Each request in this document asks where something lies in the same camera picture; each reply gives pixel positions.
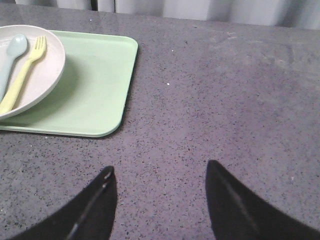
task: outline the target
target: black object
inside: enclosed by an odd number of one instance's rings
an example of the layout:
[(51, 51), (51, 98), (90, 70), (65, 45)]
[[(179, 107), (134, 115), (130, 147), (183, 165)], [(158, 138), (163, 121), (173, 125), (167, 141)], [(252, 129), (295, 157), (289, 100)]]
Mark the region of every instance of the black object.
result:
[(320, 240), (320, 232), (265, 202), (216, 160), (208, 162), (205, 189), (217, 240)]
[(10, 240), (107, 240), (116, 206), (114, 168), (107, 166), (60, 210)]

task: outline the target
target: countertop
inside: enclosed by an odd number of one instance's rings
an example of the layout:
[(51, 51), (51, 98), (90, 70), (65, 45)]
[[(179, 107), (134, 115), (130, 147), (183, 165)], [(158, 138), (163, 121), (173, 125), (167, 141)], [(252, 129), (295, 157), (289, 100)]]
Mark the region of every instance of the countertop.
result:
[(0, 132), (0, 239), (54, 213), (108, 165), (112, 240), (214, 239), (208, 160), (320, 230), (320, 31), (0, 3), (0, 26), (139, 44), (120, 127), (100, 139)]

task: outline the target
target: plastic fork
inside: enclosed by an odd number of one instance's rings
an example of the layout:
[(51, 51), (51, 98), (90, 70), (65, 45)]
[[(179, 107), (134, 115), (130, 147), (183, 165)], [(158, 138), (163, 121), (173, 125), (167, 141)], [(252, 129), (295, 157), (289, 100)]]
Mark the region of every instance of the plastic fork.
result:
[(4, 114), (12, 110), (12, 108), (14, 107), (18, 99), (19, 93), (24, 84), (24, 81), (29, 69), (31, 68), (32, 64), (36, 60), (40, 59), (44, 55), (46, 48), (47, 48), (46, 37), (45, 36), (37, 37), (29, 57), (23, 64), (19, 74), (15, 78), (12, 85), (9, 87), (2, 102), (0, 103), (0, 114)]

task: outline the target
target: spoon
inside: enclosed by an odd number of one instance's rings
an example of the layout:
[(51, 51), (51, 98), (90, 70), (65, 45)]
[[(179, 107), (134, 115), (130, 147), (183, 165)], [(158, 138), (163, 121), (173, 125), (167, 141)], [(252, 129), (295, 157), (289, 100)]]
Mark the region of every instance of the spoon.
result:
[(6, 49), (7, 60), (4, 62), (0, 71), (0, 102), (4, 98), (14, 60), (25, 53), (27, 45), (25, 35), (17, 34), (12, 38), (8, 48)]

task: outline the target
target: white plate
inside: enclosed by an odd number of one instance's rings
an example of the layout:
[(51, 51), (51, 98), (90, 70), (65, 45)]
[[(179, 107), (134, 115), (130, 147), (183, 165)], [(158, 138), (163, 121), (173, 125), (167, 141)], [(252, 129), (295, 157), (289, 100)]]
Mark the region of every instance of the white plate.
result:
[(28, 58), (37, 37), (46, 37), (46, 52), (42, 60), (32, 65), (13, 109), (0, 114), (0, 120), (20, 114), (45, 98), (59, 82), (66, 61), (65, 48), (59, 38), (52, 32), (37, 26), (10, 25), (0, 27), (0, 69), (7, 60), (6, 50), (9, 42), (16, 34), (24, 34), (26, 36), (28, 49), (16, 59), (9, 85), (12, 84)]

